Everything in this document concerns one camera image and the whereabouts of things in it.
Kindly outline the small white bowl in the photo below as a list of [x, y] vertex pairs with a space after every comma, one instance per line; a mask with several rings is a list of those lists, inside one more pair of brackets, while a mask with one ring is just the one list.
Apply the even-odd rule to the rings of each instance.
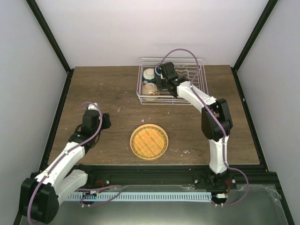
[[143, 85], [141, 94], [144, 96], [158, 96], [160, 95], [160, 91], [155, 83], [149, 82]]

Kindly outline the dark blue mug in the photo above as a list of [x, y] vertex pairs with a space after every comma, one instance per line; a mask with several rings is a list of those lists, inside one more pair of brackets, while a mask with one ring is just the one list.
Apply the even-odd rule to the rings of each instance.
[[155, 77], [162, 78], [161, 70], [158, 67], [154, 68], [154, 72], [155, 72]]

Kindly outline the white bowl teal outside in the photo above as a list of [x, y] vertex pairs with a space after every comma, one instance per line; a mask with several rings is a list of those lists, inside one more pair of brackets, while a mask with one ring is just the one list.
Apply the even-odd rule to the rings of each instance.
[[142, 74], [142, 82], [143, 84], [156, 83], [155, 73], [153, 68], [147, 68], [144, 70]]

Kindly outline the white wire dish rack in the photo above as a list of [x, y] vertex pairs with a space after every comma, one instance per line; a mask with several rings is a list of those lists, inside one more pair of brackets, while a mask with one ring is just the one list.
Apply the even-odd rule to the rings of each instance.
[[[190, 103], [181, 98], [173, 97], [167, 90], [160, 91], [158, 96], [144, 96], [141, 94], [143, 87], [142, 75], [145, 69], [155, 68], [155, 66], [163, 60], [162, 57], [142, 57], [139, 60], [139, 72], [137, 78], [136, 94], [142, 105], [189, 105]], [[205, 94], [208, 94], [208, 86], [204, 69], [204, 62], [198, 58], [196, 63], [191, 57], [167, 57], [164, 62], [172, 62], [178, 76], [185, 76], [193, 81], [193, 85]]]

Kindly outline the round bamboo steamer tray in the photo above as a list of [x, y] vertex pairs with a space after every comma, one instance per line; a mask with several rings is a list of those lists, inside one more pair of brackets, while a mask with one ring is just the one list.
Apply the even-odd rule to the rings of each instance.
[[160, 158], [166, 152], [169, 139], [160, 126], [144, 124], [133, 131], [129, 143], [135, 156], [151, 161]]

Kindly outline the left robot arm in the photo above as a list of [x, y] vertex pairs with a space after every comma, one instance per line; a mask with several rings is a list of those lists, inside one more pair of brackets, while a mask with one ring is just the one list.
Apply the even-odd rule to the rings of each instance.
[[103, 129], [111, 126], [110, 115], [102, 115], [91, 106], [70, 136], [59, 156], [42, 172], [32, 173], [21, 184], [19, 212], [31, 220], [48, 224], [60, 205], [77, 189], [91, 189], [96, 178], [86, 166], [74, 165], [93, 148]]

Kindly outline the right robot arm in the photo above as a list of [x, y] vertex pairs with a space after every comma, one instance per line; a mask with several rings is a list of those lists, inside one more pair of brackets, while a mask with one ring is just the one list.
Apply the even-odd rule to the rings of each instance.
[[183, 98], [201, 113], [201, 129], [209, 140], [209, 185], [218, 189], [228, 177], [227, 142], [233, 127], [228, 103], [225, 99], [209, 96], [185, 76], [179, 76], [171, 62], [157, 64], [154, 68], [156, 82], [175, 98]]

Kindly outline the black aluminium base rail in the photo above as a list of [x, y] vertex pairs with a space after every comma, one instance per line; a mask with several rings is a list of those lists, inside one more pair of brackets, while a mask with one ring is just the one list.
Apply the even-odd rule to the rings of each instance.
[[195, 189], [221, 191], [237, 185], [274, 184], [279, 180], [275, 172], [268, 172], [261, 165], [238, 165], [238, 170], [227, 170], [215, 175], [207, 165], [75, 165], [71, 169], [56, 167], [37, 173], [46, 177], [45, 182], [58, 188], [73, 170], [81, 170], [88, 175], [85, 188], [94, 188], [98, 180], [108, 185], [181, 185]]

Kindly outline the right black frame post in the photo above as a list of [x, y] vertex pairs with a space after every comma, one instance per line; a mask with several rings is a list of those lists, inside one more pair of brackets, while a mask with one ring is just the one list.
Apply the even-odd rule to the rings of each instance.
[[278, 0], [269, 0], [262, 11], [258, 21], [256, 22], [249, 38], [247, 39], [240, 55], [238, 56], [233, 69], [238, 71], [241, 67], [242, 63], [244, 62], [245, 58], [247, 57], [249, 51], [251, 50], [253, 44], [255, 43], [257, 37], [259, 36], [261, 30], [263, 29], [265, 23], [267, 22], [269, 16], [271, 15], [273, 9], [275, 8]]

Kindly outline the black frame post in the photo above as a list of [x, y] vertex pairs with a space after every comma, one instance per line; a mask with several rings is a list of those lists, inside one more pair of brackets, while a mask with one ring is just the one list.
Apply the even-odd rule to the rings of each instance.
[[263, 29], [265, 23], [267, 22], [269, 16], [271, 15], [273, 9], [275, 8], [278, 0], [269, 0], [262, 11], [258, 21], [256, 22], [249, 38], [247, 39], [240, 55], [238, 56], [233, 69], [238, 71], [241, 67], [242, 63], [244, 62], [245, 58], [247, 57], [249, 51], [251, 50], [253, 44], [255, 43], [257, 37], [259, 36], [261, 30]]
[[30, 7], [30, 10], [32, 11], [35, 19], [37, 20], [40, 28], [44, 32], [49, 44], [51, 45], [52, 49], [54, 50], [57, 58], [59, 59], [61, 65], [63, 66], [64, 70], [66, 71], [67, 74], [71, 72], [71, 68], [61, 50], [59, 47], [56, 38], [54, 37], [42, 11], [40, 10], [37, 2], [35, 0], [26, 0], [28, 6]]

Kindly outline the left black frame post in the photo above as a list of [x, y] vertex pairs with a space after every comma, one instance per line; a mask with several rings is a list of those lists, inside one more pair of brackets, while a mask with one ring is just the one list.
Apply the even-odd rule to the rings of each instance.
[[37, 20], [40, 28], [44, 32], [49, 44], [51, 45], [52, 49], [54, 50], [57, 58], [59, 59], [61, 65], [63, 66], [64, 70], [66, 71], [67, 74], [71, 72], [71, 68], [61, 50], [59, 47], [56, 38], [54, 37], [42, 11], [40, 10], [37, 2], [35, 0], [26, 0], [28, 6], [30, 7], [30, 10], [32, 11], [35, 19]]

